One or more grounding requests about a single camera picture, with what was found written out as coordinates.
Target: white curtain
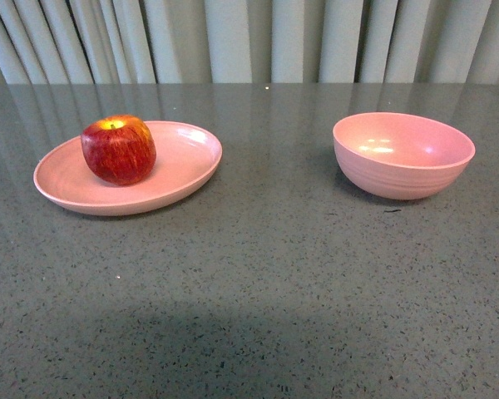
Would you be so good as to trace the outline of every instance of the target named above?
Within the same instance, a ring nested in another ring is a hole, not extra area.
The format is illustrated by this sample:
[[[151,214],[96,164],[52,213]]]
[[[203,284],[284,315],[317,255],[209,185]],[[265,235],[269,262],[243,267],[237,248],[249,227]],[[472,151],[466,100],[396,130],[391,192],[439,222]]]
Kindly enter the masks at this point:
[[[499,0],[0,0],[0,83],[499,83]]]

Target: gray countertop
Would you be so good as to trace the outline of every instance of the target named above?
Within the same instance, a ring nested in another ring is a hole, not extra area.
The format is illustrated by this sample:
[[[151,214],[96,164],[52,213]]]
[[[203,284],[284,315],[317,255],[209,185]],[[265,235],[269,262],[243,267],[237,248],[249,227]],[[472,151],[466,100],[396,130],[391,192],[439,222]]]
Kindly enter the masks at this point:
[[[364,111],[447,123],[477,154],[431,198],[369,195],[332,136]],[[134,216],[39,194],[48,151],[123,112],[212,132],[219,169]],[[0,86],[0,398],[17,397],[499,397],[499,86]]]

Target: bowl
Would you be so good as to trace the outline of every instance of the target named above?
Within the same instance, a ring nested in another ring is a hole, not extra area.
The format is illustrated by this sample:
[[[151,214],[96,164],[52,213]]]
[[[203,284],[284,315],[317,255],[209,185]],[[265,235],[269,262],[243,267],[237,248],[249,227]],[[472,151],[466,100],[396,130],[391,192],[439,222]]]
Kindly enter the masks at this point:
[[[342,172],[357,187],[392,200],[446,189],[475,155],[461,131],[425,117],[392,112],[348,116],[333,128]]]

